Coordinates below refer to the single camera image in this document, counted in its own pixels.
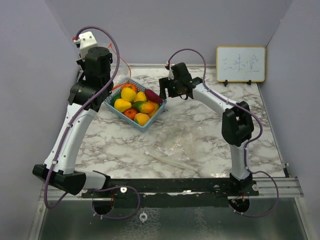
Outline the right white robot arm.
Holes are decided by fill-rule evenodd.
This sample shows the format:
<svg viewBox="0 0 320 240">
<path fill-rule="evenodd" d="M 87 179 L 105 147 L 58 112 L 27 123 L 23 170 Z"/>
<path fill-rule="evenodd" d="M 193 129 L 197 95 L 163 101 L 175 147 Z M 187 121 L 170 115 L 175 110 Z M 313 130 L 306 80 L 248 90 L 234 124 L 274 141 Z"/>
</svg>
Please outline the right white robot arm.
<svg viewBox="0 0 320 240">
<path fill-rule="evenodd" d="M 222 94 L 210 89 L 199 77 L 193 78 L 185 63 L 167 65 L 168 77 L 159 79 L 160 98 L 175 98 L 185 95 L 197 100 L 216 114 L 222 116 L 221 134 L 229 144 L 231 152 L 230 191 L 240 196 L 248 189 L 252 174 L 246 167 L 244 146 L 251 139 L 254 125 L 249 105 L 245 102 L 228 100 Z"/>
</svg>

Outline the blue perforated plastic basket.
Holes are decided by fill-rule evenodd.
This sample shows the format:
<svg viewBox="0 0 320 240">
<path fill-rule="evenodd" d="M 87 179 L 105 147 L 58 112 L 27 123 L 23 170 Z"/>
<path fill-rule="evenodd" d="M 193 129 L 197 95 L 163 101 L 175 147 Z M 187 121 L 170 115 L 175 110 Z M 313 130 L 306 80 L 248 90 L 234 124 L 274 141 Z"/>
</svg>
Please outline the blue perforated plastic basket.
<svg viewBox="0 0 320 240">
<path fill-rule="evenodd" d="M 122 79 L 105 100 L 106 107 L 130 125 L 145 132 L 164 111 L 166 101 L 133 79 Z"/>
</svg>

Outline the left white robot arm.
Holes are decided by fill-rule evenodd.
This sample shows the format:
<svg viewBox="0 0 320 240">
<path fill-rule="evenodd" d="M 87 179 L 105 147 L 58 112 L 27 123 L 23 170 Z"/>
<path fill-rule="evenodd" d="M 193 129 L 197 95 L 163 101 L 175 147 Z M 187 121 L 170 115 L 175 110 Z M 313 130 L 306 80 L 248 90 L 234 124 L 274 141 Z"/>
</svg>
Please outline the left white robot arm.
<svg viewBox="0 0 320 240">
<path fill-rule="evenodd" d="M 101 46 L 90 48 L 84 60 L 79 61 L 83 75 L 70 89 L 66 116 L 56 143 L 44 163 L 36 164 L 32 170 L 43 182 L 72 195 L 93 189 L 103 198 L 111 190 L 103 173 L 77 171 L 75 167 L 86 131 L 112 93 L 112 62 L 112 53 Z"/>
</svg>

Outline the red zipper clear bag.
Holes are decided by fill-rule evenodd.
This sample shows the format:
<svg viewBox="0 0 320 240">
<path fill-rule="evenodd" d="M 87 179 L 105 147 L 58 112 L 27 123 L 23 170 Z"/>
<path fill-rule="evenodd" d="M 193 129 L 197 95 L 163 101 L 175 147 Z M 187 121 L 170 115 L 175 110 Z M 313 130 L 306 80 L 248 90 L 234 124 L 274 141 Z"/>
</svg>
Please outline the red zipper clear bag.
<svg viewBox="0 0 320 240">
<path fill-rule="evenodd" d="M 113 63 L 111 64 L 110 72 L 110 75 L 112 76 L 116 70 L 118 55 L 112 43 L 110 43 L 107 48 L 110 51 L 110 53 L 112 53 Z M 126 84 L 130 80 L 131 76 L 132 71 L 130 66 L 123 60 L 122 57 L 120 57 L 119 68 L 113 79 L 113 86 L 117 86 L 119 84 Z"/>
</svg>

